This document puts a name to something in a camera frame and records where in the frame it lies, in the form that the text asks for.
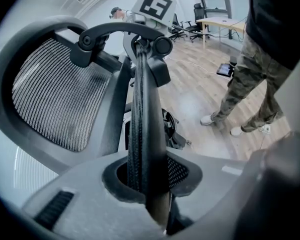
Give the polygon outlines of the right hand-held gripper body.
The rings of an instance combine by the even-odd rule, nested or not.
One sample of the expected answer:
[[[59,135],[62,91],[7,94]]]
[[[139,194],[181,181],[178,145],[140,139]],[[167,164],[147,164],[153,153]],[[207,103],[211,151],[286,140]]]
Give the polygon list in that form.
[[[137,0],[131,9],[131,22],[159,32],[168,32],[172,27],[175,10],[174,0]]]

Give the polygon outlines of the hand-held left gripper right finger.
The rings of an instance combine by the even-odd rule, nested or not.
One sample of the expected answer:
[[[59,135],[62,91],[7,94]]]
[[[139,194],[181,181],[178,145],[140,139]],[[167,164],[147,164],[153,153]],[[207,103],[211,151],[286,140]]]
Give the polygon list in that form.
[[[211,210],[242,174],[245,161],[168,150],[172,216],[197,221]]]

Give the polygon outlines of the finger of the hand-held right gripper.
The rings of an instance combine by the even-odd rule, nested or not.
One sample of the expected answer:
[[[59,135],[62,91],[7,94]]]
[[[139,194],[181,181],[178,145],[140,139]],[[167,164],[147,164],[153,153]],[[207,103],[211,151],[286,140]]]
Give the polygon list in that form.
[[[135,65],[137,64],[137,52],[136,52],[136,45],[135,42],[140,37],[139,34],[135,34],[132,32],[124,31],[123,32],[123,47],[124,50],[131,60],[132,63]]]

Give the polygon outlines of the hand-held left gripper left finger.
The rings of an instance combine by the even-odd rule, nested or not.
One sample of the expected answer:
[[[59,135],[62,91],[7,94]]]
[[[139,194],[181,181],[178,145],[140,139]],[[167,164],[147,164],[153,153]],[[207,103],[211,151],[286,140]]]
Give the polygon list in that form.
[[[32,195],[23,211],[35,218],[59,191],[73,198],[52,228],[66,240],[160,240],[163,229],[144,204],[118,200],[105,187],[103,171],[124,155],[106,155],[76,165]]]

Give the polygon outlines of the black mesh office chair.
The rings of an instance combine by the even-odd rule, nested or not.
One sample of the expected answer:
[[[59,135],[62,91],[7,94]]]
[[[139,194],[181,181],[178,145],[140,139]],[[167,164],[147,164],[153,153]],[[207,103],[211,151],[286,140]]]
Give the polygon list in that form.
[[[139,35],[135,65],[124,32]],[[0,130],[57,173],[107,155],[125,157],[102,173],[118,200],[143,204],[163,234],[191,220],[173,217],[164,118],[158,89],[170,81],[172,41],[135,23],[87,28],[60,16],[29,24],[0,52]],[[51,235],[73,193],[59,191],[32,218]]]

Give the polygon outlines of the person's left white shoe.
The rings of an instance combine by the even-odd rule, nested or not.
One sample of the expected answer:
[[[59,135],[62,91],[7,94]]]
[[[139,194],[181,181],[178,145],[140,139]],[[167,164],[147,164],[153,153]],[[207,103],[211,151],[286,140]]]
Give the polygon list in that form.
[[[271,133],[271,126],[269,124],[262,125],[261,127],[254,127],[254,126],[251,126],[251,125],[248,125],[248,124],[247,125],[242,125],[242,126],[236,126],[236,127],[233,127],[230,130],[230,134],[233,137],[239,137],[241,134],[251,133],[251,132],[254,132],[254,131],[259,131],[259,132],[264,133],[264,134],[270,134]]]

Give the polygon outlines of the person's white shoe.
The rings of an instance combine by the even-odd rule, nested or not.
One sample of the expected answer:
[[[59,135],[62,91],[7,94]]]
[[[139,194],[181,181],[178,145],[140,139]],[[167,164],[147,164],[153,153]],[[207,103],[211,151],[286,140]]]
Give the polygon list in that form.
[[[269,124],[262,125],[261,127],[254,127],[254,126],[251,126],[251,125],[248,125],[248,124],[247,125],[242,125],[242,126],[236,126],[236,127],[233,127],[230,130],[230,134],[233,137],[239,137],[241,134],[251,133],[251,132],[254,132],[254,131],[259,131],[259,132],[264,133],[264,134],[270,134],[271,133],[271,126]]]
[[[223,130],[225,128],[224,123],[222,121],[214,121],[211,119],[211,115],[205,115],[200,119],[200,124],[202,126],[214,125],[219,130]]]

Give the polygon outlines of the light wooden table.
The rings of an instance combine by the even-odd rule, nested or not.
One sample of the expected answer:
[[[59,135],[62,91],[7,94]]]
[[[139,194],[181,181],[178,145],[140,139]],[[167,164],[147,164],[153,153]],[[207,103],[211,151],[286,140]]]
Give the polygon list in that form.
[[[196,23],[202,26],[202,47],[207,48],[208,39],[219,41],[234,40],[241,44],[244,41],[247,17],[241,20],[225,17],[207,17],[199,19]]]

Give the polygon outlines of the person's right white shoe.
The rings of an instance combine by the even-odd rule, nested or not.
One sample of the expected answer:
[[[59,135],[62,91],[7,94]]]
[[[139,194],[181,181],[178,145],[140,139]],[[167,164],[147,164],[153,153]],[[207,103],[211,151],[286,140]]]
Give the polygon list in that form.
[[[214,125],[219,130],[223,130],[225,128],[224,123],[222,121],[214,121],[211,119],[211,115],[205,115],[200,119],[200,124],[202,126]]]

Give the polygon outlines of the black device with screen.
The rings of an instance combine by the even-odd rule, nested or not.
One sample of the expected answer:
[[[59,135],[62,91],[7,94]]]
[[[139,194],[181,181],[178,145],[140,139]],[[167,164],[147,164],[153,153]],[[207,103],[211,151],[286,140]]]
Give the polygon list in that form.
[[[228,63],[222,63],[216,71],[216,74],[223,77],[231,78],[234,73],[234,67]]]

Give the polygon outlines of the person's camouflage trousers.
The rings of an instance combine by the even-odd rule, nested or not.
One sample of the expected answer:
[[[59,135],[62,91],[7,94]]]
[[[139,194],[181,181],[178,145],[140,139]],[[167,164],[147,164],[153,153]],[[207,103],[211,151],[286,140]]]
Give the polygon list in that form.
[[[245,99],[262,81],[266,92],[258,112],[240,126],[242,132],[250,133],[272,124],[283,116],[274,95],[291,74],[291,70],[272,59],[248,34],[244,36],[241,52],[227,92],[219,110],[211,115],[213,122],[224,121],[235,106]]]

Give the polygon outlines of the person's black shirt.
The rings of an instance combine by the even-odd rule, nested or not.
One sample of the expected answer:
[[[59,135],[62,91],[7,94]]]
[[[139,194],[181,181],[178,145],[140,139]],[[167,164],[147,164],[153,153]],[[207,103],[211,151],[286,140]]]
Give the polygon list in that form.
[[[246,33],[293,70],[300,60],[300,0],[249,0]]]

